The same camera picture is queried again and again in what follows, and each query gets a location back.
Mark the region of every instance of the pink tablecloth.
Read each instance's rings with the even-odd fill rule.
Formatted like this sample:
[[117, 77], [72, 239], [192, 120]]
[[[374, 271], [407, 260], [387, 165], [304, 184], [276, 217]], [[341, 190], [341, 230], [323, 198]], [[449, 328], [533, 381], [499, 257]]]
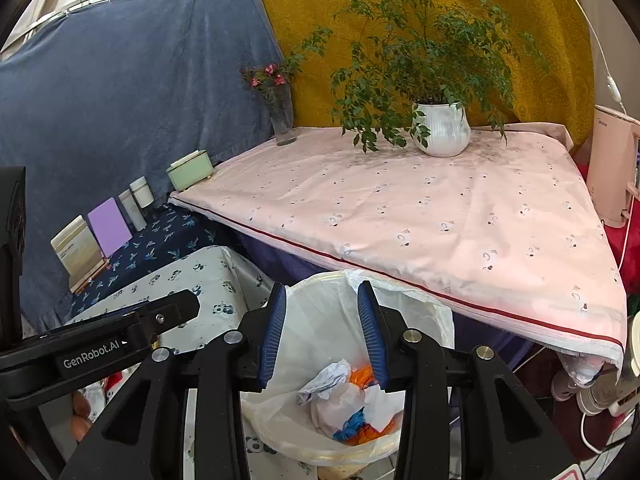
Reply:
[[[174, 197], [327, 269], [361, 267], [568, 353], [621, 365], [626, 295], [564, 126], [474, 132], [454, 158], [299, 128]], [[556, 139], [540, 132], [548, 132]]]

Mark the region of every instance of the pink appliance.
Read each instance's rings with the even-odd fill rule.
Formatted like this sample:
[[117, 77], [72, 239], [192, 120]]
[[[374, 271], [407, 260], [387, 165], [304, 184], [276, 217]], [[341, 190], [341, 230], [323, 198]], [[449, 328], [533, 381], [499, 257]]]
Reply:
[[636, 186], [640, 121], [596, 105], [587, 187], [600, 219], [609, 227], [624, 227], [630, 217]]

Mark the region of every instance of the navy patterned cloth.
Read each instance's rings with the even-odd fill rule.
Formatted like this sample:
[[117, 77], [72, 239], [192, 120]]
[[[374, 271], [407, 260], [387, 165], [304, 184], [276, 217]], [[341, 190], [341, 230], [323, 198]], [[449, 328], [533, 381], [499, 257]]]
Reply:
[[109, 266], [73, 296], [72, 317], [143, 276], [212, 245], [244, 253], [226, 226], [180, 207], [167, 207], [158, 220], [113, 253]]

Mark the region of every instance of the white jar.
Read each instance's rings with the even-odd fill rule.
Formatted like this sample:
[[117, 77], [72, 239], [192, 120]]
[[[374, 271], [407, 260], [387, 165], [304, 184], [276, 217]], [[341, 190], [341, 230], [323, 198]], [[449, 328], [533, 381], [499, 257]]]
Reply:
[[139, 179], [134, 180], [129, 185], [129, 188], [131, 189], [133, 196], [136, 197], [136, 202], [138, 202], [138, 205], [142, 209], [154, 202], [154, 196], [149, 189], [149, 184], [146, 183], [145, 177], [141, 176]]
[[459, 155], [469, 144], [471, 127], [466, 121], [464, 107], [456, 105], [415, 105], [424, 116], [414, 119], [415, 124], [426, 126], [430, 135], [426, 138], [428, 147], [424, 147], [417, 138], [415, 145], [431, 156]]

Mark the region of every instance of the power cord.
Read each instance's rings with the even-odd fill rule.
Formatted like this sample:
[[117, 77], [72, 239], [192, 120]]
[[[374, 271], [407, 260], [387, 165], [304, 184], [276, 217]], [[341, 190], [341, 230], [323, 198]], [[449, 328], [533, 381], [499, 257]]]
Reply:
[[616, 85], [616, 82], [614, 81], [613, 76], [611, 75], [611, 72], [609, 71], [609, 65], [607, 64], [607, 58], [605, 57], [604, 50], [602, 49], [602, 45], [600, 44], [600, 38], [598, 38], [598, 35], [596, 34], [596, 30], [595, 30], [595, 28], [593, 28], [593, 25], [591, 25], [591, 20], [587, 16], [587, 13], [584, 12], [584, 9], [582, 8], [582, 6], [580, 4], [580, 1], [579, 0], [575, 0], [575, 3], [580, 8], [580, 11], [582, 12], [582, 15], [584, 16], [584, 19], [587, 20], [587, 23], [589, 24], [589, 28], [593, 32], [593, 36], [596, 39], [596, 42], [598, 43], [598, 48], [600, 49], [600, 53], [602, 54], [602, 59], [604, 61], [604, 68], [607, 71], [607, 88], [609, 88], [609, 92], [611, 93], [611, 97], [613, 98], [613, 100], [615, 102], [617, 102], [620, 105], [620, 107], [622, 108], [622, 111], [626, 115], [625, 105], [622, 104], [622, 96], [620, 95], [620, 90], [618, 90], [618, 86]]
[[631, 429], [631, 433], [623, 438], [620, 438], [619, 440], [612, 442], [611, 444], [607, 444], [604, 449], [602, 450], [601, 454], [598, 454], [596, 456], [596, 459], [591, 463], [591, 465], [585, 469], [582, 472], [582, 476], [586, 478], [587, 474], [589, 473], [589, 471], [591, 471], [591, 469], [593, 469], [593, 467], [598, 463], [598, 461], [600, 460], [600, 458], [608, 451], [611, 451], [615, 448], [617, 448], [618, 446], [621, 446], [622, 444], [624, 444], [629, 437], [631, 437], [631, 434], [636, 430], [636, 428], [638, 427], [638, 425], [640, 425], [640, 404], [636, 404], [635, 409], [633, 409], [626, 417], [625, 420], [622, 422], [622, 424], [620, 424], [615, 430], [614, 432], [611, 434], [611, 437], [613, 438], [614, 434], [616, 433], [617, 430], [619, 430], [622, 426], [625, 425], [625, 423], [629, 420], [629, 418], [633, 416], [634, 417], [634, 423], [633, 423], [633, 428]]
[[[624, 425], [626, 424], [626, 422], [627, 422], [627, 421], [628, 421], [632, 416], [634, 416], [634, 415], [636, 414], [636, 411], [637, 411], [637, 406], [636, 406], [636, 409], [633, 409], [633, 410], [631, 410], [631, 411], [628, 413], [628, 415], [625, 417], [625, 420], [623, 420], [623, 421], [622, 421], [622, 424], [620, 424], [620, 425], [619, 425], [619, 426], [614, 430], [614, 432], [615, 432], [615, 431], [617, 431], [617, 430], [619, 430], [622, 426], [624, 426]], [[587, 417], [587, 414], [586, 414], [586, 413], [583, 413], [583, 414], [582, 414], [582, 420], [581, 420], [581, 422], [580, 422], [580, 437], [581, 437], [581, 439], [582, 439], [582, 443], [583, 443], [586, 447], [588, 447], [589, 449], [591, 449], [591, 450], [592, 450], [596, 455], [601, 455], [601, 454], [603, 454], [604, 452], [611, 451], [612, 449], [615, 449], [615, 448], [617, 448], [618, 446], [622, 446], [622, 444], [624, 444], [627, 440], [629, 440], [629, 437], [631, 436], [631, 435], [629, 434], [629, 435], [624, 436], [623, 438], [621, 438], [621, 439], [619, 439], [619, 440], [617, 440], [617, 441], [615, 441], [615, 442], [612, 442], [611, 444], [607, 444], [603, 449], [598, 449], [598, 448], [596, 448], [593, 444], [591, 444], [591, 442], [589, 442], [589, 441], [587, 440], [587, 438], [584, 436], [584, 420], [585, 420], [585, 418], [586, 418], [586, 417]]]
[[629, 228], [631, 227], [631, 219], [634, 215], [634, 202], [636, 201], [636, 197], [631, 196], [631, 207], [629, 208], [629, 218], [626, 221], [626, 233], [625, 233], [625, 243], [622, 245], [622, 256], [620, 256], [620, 263], [618, 264], [618, 272], [622, 268], [622, 262], [625, 261], [625, 253], [626, 253], [626, 241], [629, 238]]

